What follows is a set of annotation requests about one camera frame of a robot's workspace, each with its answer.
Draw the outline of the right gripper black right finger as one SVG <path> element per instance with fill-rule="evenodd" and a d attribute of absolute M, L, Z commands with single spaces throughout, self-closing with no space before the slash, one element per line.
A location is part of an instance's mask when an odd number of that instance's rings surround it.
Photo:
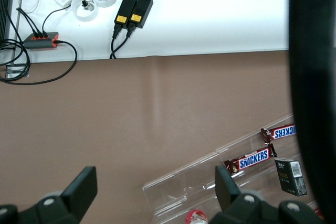
<path fill-rule="evenodd" d="M 259 192 L 241 190 L 224 166 L 215 168 L 215 194 L 221 211 L 210 223 L 280 223 L 278 209 Z"/>

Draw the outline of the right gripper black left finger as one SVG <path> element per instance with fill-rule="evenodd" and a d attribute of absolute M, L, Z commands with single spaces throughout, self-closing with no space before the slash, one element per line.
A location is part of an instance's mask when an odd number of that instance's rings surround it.
<path fill-rule="evenodd" d="M 22 212 L 22 223 L 80 223 L 98 192 L 94 166 L 85 167 L 60 195 L 43 198 Z"/>

